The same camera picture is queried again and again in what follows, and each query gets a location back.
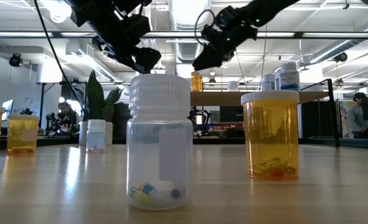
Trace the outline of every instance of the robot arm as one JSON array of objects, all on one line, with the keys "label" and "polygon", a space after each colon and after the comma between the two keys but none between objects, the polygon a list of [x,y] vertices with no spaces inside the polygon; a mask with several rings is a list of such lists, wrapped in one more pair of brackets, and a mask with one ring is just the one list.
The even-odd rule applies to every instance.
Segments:
[{"label": "robot arm", "polygon": [[214,18],[216,30],[205,26],[202,38],[209,41],[198,58],[193,62],[196,71],[220,67],[223,61],[230,61],[236,47],[247,39],[256,40],[257,29],[270,22],[280,11],[299,0],[254,0],[248,5],[234,9],[226,7]]},{"label": "robot arm", "polygon": [[138,48],[140,38],[150,32],[149,20],[142,15],[120,19],[116,11],[130,13],[138,5],[149,5],[151,0],[64,0],[72,8],[71,20],[78,26],[87,22],[98,35],[93,47],[105,50],[108,57],[140,73],[150,73],[161,58],[159,51]]},{"label": "robot arm", "polygon": [[[159,51],[138,48],[140,38],[150,32],[147,17],[133,15],[119,18],[115,13],[126,15],[137,6],[148,6],[152,0],[64,0],[72,8],[72,21],[78,26],[87,22],[97,33],[93,46],[106,50],[108,57],[141,73],[149,73],[161,58]],[[209,41],[203,52],[193,62],[195,70],[220,67],[223,61],[234,56],[236,47],[245,40],[256,39],[257,29],[271,21],[280,11],[299,0],[253,0],[248,5],[234,9],[224,8],[214,18],[213,26],[205,26],[202,38]]]}]

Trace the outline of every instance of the security camera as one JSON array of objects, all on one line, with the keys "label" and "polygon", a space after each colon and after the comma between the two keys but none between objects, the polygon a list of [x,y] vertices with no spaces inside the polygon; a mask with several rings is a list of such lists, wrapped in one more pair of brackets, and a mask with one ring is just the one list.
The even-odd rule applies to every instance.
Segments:
[{"label": "security camera", "polygon": [[345,62],[348,59],[348,56],[346,53],[341,53],[338,56],[336,56],[335,58],[333,58],[333,60],[335,62]]},{"label": "security camera", "polygon": [[21,58],[21,54],[19,54],[19,53],[14,53],[14,54],[12,55],[12,57],[10,58],[9,64],[10,64],[12,67],[15,67],[15,68],[22,67],[22,65],[24,64],[24,61],[23,61],[23,60],[22,60],[22,58]]}]

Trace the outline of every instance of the clear plastic jar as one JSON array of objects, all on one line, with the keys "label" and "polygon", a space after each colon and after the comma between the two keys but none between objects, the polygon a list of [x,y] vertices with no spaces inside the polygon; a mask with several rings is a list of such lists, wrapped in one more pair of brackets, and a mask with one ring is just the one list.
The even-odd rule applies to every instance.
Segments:
[{"label": "clear plastic jar", "polygon": [[192,191],[190,83],[175,75],[131,81],[127,123],[127,197],[149,210],[179,207]]},{"label": "clear plastic jar", "polygon": [[100,119],[90,119],[87,130],[87,151],[103,151],[106,147],[106,122]]},{"label": "clear plastic jar", "polygon": [[297,180],[298,102],[298,92],[290,90],[242,96],[249,177]]}]

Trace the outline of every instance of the wooden table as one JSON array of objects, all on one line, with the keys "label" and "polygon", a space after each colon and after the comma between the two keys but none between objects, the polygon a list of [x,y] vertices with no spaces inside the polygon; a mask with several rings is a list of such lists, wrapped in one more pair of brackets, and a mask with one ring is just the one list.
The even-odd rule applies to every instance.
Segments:
[{"label": "wooden table", "polygon": [[127,206],[126,150],[69,146],[0,152],[0,223],[368,223],[368,149],[300,146],[298,182],[250,180],[244,146],[194,146],[184,207]]}]

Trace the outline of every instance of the white plastic bottle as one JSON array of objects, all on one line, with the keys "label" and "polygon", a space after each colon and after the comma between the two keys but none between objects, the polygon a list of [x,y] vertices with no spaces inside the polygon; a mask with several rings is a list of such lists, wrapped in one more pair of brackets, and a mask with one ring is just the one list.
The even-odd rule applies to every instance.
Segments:
[{"label": "white plastic bottle", "polygon": [[127,123],[127,197],[133,206],[163,210],[191,197],[190,83],[175,75],[140,75],[131,81]]},{"label": "white plastic bottle", "polygon": [[87,131],[87,151],[103,151],[106,147],[106,122],[100,119],[90,119]]},{"label": "white plastic bottle", "polygon": [[263,75],[261,91],[275,90],[275,74]]},{"label": "white plastic bottle", "polygon": [[274,73],[275,74],[275,90],[280,90],[281,86],[279,84],[279,73]]},{"label": "white plastic bottle", "polygon": [[300,90],[300,74],[297,71],[296,63],[286,63],[282,65],[278,72],[280,90]]}]

